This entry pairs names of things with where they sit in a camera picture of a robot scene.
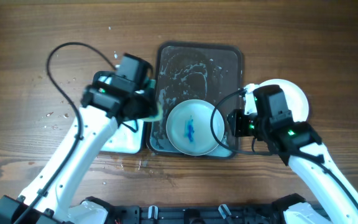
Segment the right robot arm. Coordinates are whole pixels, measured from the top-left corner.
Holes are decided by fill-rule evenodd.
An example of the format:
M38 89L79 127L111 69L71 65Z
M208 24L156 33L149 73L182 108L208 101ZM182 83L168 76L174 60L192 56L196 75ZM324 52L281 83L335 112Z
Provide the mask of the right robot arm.
M252 136L266 143L265 156L279 156L308 186L327 214L323 217L306 200L289 195L274 203L281 223L358 223L358 192L338 169L320 135L307 122L305 93L286 80L250 84L225 99L241 96L243 109L227 121L235 137Z

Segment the green yellow scrubbing sponge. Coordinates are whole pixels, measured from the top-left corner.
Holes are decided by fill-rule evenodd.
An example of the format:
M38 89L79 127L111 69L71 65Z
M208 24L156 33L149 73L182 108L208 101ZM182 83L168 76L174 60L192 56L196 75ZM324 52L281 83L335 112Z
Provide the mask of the green yellow scrubbing sponge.
M162 105L155 98L155 87L156 81L147 79L144 92L142 93L142 96L146 100L147 109L146 115L141 120L149 123L160 121L163 118Z

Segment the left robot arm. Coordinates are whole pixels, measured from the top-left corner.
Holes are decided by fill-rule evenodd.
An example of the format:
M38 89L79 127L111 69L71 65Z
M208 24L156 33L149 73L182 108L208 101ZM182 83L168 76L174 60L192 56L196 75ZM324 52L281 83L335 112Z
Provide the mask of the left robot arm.
M125 121L154 118L151 64L124 54L120 67L84 90L67 135L40 174L17 198L0 199L0 223L107 223L114 208L97 198L72 207L73 196L105 143Z

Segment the white plate blue stain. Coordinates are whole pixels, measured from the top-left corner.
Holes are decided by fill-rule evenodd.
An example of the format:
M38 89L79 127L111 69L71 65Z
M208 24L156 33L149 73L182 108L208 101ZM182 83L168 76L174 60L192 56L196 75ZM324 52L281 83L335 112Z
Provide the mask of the white plate blue stain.
M278 85L284 92L288 109L291 110L294 122L306 121L309 116L309 103L305 93L296 84L283 79L264 81L259 88L267 85Z

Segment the grey plate with blue stain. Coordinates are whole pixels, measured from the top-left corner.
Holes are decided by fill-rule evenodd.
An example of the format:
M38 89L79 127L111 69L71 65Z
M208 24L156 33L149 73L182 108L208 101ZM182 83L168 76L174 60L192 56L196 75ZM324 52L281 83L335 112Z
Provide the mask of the grey plate with blue stain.
M212 152L224 137L224 120L211 103L186 100L176 105L168 115L166 132L170 143L190 156Z

